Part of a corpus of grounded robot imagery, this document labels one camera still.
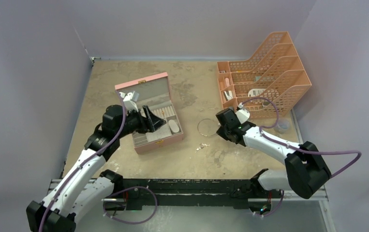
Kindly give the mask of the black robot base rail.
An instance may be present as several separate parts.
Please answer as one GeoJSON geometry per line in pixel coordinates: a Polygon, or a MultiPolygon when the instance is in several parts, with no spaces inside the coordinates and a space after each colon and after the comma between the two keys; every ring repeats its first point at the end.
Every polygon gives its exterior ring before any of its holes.
{"type": "Polygon", "coordinates": [[[114,186],[111,193],[126,204],[127,210],[144,206],[231,207],[266,212],[280,190],[263,190],[251,179],[142,179],[124,178],[111,170],[100,173],[114,186]]]}

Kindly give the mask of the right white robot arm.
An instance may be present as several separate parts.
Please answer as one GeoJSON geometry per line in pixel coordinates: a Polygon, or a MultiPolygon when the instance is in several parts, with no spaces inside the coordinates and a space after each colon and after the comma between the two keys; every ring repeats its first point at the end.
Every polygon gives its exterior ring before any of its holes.
{"type": "Polygon", "coordinates": [[[242,121],[233,108],[216,114],[220,127],[216,133],[226,141],[257,149],[285,166],[284,170],[262,170],[254,177],[251,191],[262,197],[269,190],[292,190],[301,198],[309,199],[332,178],[324,159],[311,142],[303,144],[282,140],[254,123],[242,121]]]}

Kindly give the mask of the rhinestone earring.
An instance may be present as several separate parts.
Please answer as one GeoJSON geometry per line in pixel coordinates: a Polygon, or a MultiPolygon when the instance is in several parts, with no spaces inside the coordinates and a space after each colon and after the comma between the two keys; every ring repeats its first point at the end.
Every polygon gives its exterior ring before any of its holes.
{"type": "Polygon", "coordinates": [[[209,147],[209,145],[208,144],[200,144],[199,147],[196,149],[196,152],[203,149],[203,148],[205,148],[205,147],[209,147]]]}

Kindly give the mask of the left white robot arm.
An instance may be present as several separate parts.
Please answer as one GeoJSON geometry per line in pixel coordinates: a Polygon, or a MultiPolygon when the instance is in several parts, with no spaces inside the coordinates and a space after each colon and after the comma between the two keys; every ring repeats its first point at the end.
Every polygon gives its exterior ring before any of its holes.
{"type": "Polygon", "coordinates": [[[41,202],[32,201],[26,214],[32,232],[73,232],[80,219],[96,202],[116,198],[141,186],[124,187],[123,177],[111,170],[86,188],[86,184],[119,148],[120,138],[131,134],[155,132],[166,121],[154,115],[148,106],[127,111],[124,106],[108,106],[103,119],[88,138],[84,150],[67,175],[41,202]]]}

